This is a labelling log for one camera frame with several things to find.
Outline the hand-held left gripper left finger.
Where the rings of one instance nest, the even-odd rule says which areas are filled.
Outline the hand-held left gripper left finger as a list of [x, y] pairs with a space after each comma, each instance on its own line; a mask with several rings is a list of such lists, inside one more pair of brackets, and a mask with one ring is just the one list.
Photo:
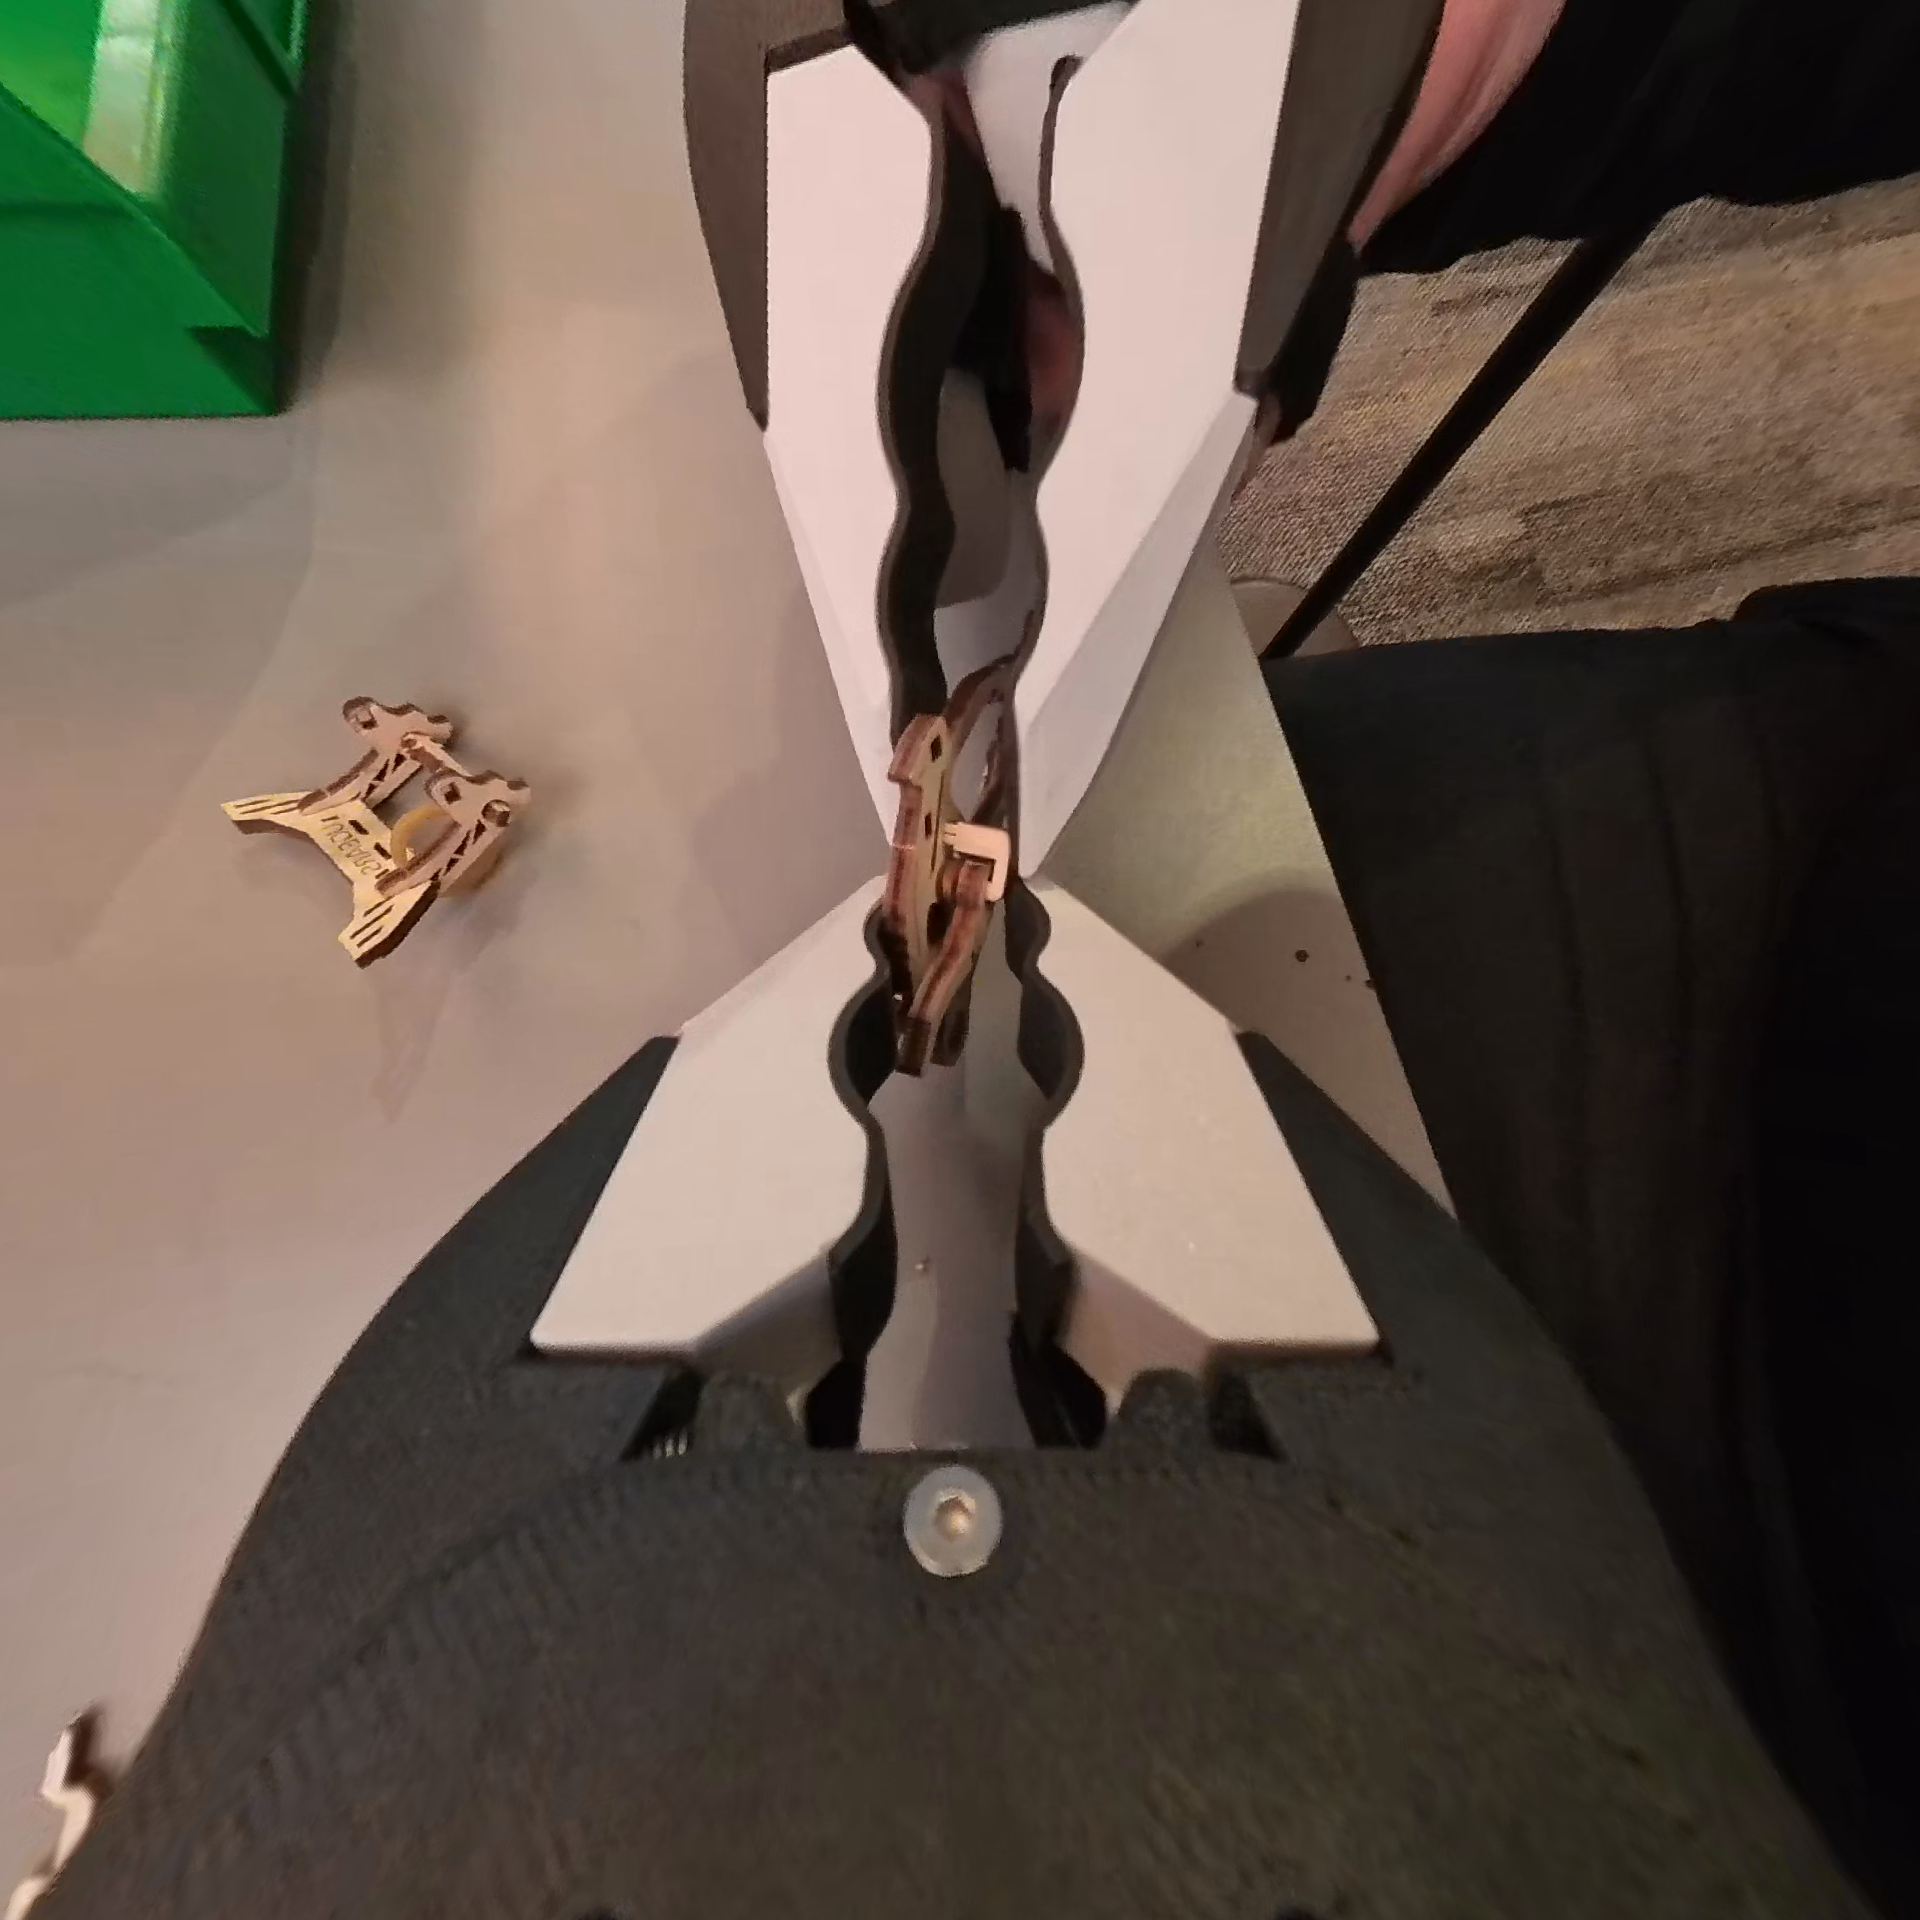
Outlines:
[[878, 1091], [895, 1074], [881, 881], [689, 1020], [535, 1325], [559, 1361], [772, 1386], [855, 1449], [895, 1308]]

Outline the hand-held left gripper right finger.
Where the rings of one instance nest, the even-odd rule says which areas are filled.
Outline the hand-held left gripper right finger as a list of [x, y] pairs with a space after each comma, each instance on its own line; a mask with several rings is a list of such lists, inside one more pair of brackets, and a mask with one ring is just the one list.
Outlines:
[[1233, 1020], [1066, 886], [1009, 906], [1018, 1060], [1039, 1094], [1015, 1226], [1015, 1395], [1090, 1449], [1145, 1376], [1377, 1354], [1379, 1328]]

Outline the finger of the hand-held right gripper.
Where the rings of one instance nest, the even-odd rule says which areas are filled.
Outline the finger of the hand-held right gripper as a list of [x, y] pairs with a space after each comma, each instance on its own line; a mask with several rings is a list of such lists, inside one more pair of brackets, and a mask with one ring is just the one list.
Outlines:
[[1141, 2], [1013, 27], [1013, 164], [1035, 164], [1015, 203], [1082, 336], [1015, 693], [1026, 877], [1108, 754], [1439, 14]]
[[940, 420], [962, 318], [951, 139], [869, 4], [689, 2], [689, 169], [735, 377], [881, 827], [945, 708]]

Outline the wooden model frame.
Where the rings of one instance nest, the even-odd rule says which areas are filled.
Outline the wooden model frame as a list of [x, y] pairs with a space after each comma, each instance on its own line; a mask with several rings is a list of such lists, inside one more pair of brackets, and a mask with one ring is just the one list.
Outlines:
[[881, 947], [902, 1074], [954, 1065], [970, 1035], [972, 979], [999, 904], [972, 886], [945, 897], [942, 829], [951, 821], [1005, 829], [1015, 868], [1015, 683], [1013, 657], [981, 666], [946, 708], [906, 728], [887, 770], [895, 821], [881, 893]]

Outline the wooden lattice assembly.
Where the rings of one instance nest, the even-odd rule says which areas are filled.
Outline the wooden lattice assembly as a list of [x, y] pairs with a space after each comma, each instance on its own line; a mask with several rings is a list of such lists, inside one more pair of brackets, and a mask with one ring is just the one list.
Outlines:
[[533, 786], [463, 765], [451, 750], [458, 728], [444, 714], [353, 697], [343, 721], [359, 747], [343, 776], [306, 790], [227, 800], [225, 816], [239, 832], [276, 832], [324, 856], [353, 897], [339, 947], [367, 969], [433, 906], [491, 876]]

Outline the person's right forearm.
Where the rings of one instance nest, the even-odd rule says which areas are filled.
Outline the person's right forearm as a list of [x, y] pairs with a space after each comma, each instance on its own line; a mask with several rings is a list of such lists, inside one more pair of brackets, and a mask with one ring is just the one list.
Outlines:
[[1492, 123], [1357, 251], [1429, 275], [1694, 202], [1914, 177], [1915, 2], [1571, 2]]

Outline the person's right hand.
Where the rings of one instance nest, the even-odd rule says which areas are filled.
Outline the person's right hand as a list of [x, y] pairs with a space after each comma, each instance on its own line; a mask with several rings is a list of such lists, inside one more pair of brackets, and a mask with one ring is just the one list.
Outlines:
[[1350, 220], [1356, 251], [1492, 123], [1554, 18], [1556, 4], [1444, 2], [1407, 120]]

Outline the grey round table foot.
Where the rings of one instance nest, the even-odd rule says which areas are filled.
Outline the grey round table foot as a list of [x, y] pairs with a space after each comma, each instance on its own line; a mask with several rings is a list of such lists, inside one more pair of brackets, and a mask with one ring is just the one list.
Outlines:
[[1338, 613], [1318, 619], [1303, 638], [1285, 641], [1305, 594], [1305, 588], [1275, 579], [1233, 580], [1233, 598], [1241, 626], [1260, 658], [1341, 657], [1361, 649], [1354, 629]]

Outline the black table leg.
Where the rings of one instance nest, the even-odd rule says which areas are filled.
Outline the black table leg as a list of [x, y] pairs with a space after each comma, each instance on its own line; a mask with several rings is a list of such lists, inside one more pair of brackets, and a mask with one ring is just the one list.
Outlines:
[[1659, 220], [1657, 212], [1646, 212], [1631, 222], [1620, 222], [1580, 241], [1558, 260], [1514, 328], [1452, 401], [1437, 425], [1413, 450], [1334, 555], [1311, 576], [1285, 641], [1303, 638], [1318, 619], [1338, 613], [1343, 596], [1381, 560], [1556, 346], [1566, 341]]

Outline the person's black clothing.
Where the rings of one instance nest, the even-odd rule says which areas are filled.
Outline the person's black clothing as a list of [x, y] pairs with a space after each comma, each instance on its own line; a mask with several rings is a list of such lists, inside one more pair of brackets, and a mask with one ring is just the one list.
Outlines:
[[1915, 1915], [1915, 579], [1263, 686], [1460, 1226]]

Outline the stacked green plastic bins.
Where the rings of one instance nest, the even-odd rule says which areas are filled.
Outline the stacked green plastic bins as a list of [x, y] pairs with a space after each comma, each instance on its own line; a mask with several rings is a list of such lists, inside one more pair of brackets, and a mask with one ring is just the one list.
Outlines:
[[3, 418], [282, 409], [303, 2], [3, 4]]

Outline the squiggle-shaped wooden part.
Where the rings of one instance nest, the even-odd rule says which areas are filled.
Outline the squiggle-shaped wooden part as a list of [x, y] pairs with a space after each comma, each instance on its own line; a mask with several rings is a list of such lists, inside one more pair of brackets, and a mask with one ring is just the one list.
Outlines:
[[38, 1797], [57, 1821], [54, 1844], [42, 1870], [47, 1880], [81, 1849], [113, 1793], [109, 1773], [95, 1755], [99, 1730], [100, 1715], [84, 1708], [62, 1728], [46, 1761]]

